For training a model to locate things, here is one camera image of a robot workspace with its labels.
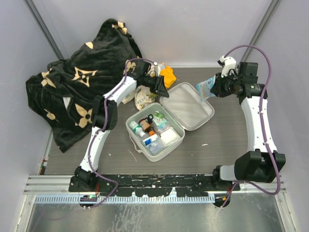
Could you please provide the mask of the small green sachet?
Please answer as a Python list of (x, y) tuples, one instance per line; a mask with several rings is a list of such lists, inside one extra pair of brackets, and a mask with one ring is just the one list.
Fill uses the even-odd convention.
[(164, 119), (164, 115), (162, 113), (160, 113), (159, 111), (154, 111), (153, 117), (154, 117), (154, 119), (160, 120), (160, 121), (162, 121)]

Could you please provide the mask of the black handled scissors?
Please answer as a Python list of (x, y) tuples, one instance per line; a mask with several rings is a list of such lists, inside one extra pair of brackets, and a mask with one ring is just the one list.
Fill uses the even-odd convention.
[(152, 125), (153, 124), (153, 119), (154, 119), (154, 116), (152, 114), (149, 114), (147, 117), (146, 117), (146, 121)]

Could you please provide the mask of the bagged teal plaster strips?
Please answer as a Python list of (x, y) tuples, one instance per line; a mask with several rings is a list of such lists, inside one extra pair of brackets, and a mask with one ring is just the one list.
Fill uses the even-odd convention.
[(163, 132), (170, 127), (170, 123), (166, 119), (157, 120), (154, 118), (153, 123), (158, 132)]

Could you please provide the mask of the light blue wipes pouch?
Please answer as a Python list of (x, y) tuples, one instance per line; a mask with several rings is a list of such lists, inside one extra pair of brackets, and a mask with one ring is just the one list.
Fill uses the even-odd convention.
[(215, 84), (215, 75), (196, 85), (197, 91), (199, 93), (202, 102), (206, 101), (210, 97), (215, 97), (215, 95), (211, 92), (211, 89), (214, 86), (214, 84)]

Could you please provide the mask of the brown glass medicine bottle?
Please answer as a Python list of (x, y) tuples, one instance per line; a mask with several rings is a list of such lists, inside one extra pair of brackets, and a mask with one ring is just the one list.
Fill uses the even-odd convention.
[(150, 136), (155, 135), (155, 131), (152, 128), (151, 124), (148, 122), (147, 118), (141, 119), (138, 124), (141, 126), (145, 133), (149, 134)]

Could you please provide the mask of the grey medicine kit case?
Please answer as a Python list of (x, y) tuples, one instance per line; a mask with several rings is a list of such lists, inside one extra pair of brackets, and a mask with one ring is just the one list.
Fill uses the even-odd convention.
[[(206, 122), (208, 122), (215, 113), (213, 106), (208, 101), (201, 101), (198, 91), (193, 85), (188, 82), (183, 82), (169, 91), (169, 98), (160, 97), (159, 103), (152, 103), (141, 111), (126, 120), (126, 129), (129, 137), (137, 152), (142, 153), (149, 161), (157, 162), (175, 150), (184, 140), (186, 131), (194, 131)], [(160, 141), (164, 149), (157, 155), (152, 156), (147, 146), (143, 144), (143, 139), (136, 135), (129, 127), (130, 122), (139, 122), (146, 118), (154, 111), (159, 111), (164, 115), (170, 123), (169, 128), (173, 128), (181, 137), (181, 139), (174, 144), (165, 147), (161, 141), (161, 133), (155, 128), (158, 135), (157, 141)]]

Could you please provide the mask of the white bottle green label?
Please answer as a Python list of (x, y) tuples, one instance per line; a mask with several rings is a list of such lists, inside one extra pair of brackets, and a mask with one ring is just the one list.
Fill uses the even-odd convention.
[(140, 138), (144, 138), (146, 136), (146, 133), (144, 132), (144, 130), (141, 128), (141, 126), (136, 121), (130, 122), (129, 127)]

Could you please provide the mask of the white gauze pad packet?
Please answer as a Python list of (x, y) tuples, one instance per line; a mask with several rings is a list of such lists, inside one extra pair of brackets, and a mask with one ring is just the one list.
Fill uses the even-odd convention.
[(165, 147), (168, 147), (181, 139), (180, 135), (173, 128), (168, 128), (162, 132), (160, 136)]

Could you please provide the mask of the bagged white blue bandage roll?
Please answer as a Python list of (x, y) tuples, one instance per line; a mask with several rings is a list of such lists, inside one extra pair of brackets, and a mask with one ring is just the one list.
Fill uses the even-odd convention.
[(157, 134), (153, 134), (145, 139), (143, 139), (143, 144), (145, 146), (151, 144), (152, 142), (155, 142), (158, 139), (158, 135)]

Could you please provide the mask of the small bag with teal header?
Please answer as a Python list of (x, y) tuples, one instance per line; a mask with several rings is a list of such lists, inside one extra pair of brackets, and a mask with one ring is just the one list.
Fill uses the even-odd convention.
[(150, 154), (152, 156), (155, 156), (164, 149), (164, 146), (161, 144), (160, 141), (155, 141), (147, 145), (147, 148), (150, 151)]

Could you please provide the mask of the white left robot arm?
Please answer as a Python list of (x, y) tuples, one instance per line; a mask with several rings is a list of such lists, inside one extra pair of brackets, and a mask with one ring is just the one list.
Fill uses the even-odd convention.
[(103, 186), (99, 183), (100, 180), (114, 184), (114, 189), (117, 189), (117, 181), (98, 173), (98, 161), (108, 135), (117, 124), (119, 104), (139, 86), (148, 87), (156, 95), (169, 96), (164, 84), (164, 77), (160, 74), (164, 67), (163, 64), (157, 64), (144, 58), (133, 58), (127, 61), (125, 66), (131, 61), (134, 61), (136, 66), (132, 70), (125, 68), (124, 76), (112, 90), (95, 97), (91, 115), (90, 141), (83, 160), (70, 180), (70, 192), (95, 191), (97, 186)]

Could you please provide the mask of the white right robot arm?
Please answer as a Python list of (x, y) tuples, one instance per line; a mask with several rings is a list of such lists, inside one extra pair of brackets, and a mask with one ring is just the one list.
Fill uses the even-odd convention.
[(215, 75), (211, 93), (223, 98), (236, 95), (243, 110), (248, 135), (247, 152), (232, 165), (218, 165), (213, 170), (212, 186), (223, 190), (235, 181), (271, 183), (286, 163), (271, 136), (267, 117), (267, 92), (259, 84), (258, 64), (234, 60), (220, 61), (222, 71)]

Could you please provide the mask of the yellow cloth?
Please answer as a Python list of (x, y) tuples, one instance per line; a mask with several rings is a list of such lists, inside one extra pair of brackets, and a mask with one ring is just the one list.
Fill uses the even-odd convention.
[(160, 75), (164, 77), (164, 84), (166, 88), (170, 88), (174, 82), (177, 80), (176, 76), (174, 75), (173, 69), (165, 64), (162, 63), (163, 67), (160, 70)]

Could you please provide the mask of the black floral fleece blanket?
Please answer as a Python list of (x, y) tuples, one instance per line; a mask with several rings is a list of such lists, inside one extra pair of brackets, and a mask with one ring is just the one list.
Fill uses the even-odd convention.
[(61, 152), (92, 128), (94, 98), (112, 90), (141, 52), (124, 22), (107, 19), (97, 36), (26, 81), (28, 106), (50, 125)]

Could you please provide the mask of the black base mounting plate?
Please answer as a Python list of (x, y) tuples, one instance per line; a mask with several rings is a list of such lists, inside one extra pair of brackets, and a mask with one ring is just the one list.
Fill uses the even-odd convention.
[(177, 197), (208, 196), (211, 191), (228, 192), (231, 181), (219, 180), (207, 174), (106, 174), (104, 178), (72, 176), (69, 192), (98, 192), (101, 196), (137, 197), (169, 196), (173, 190)]

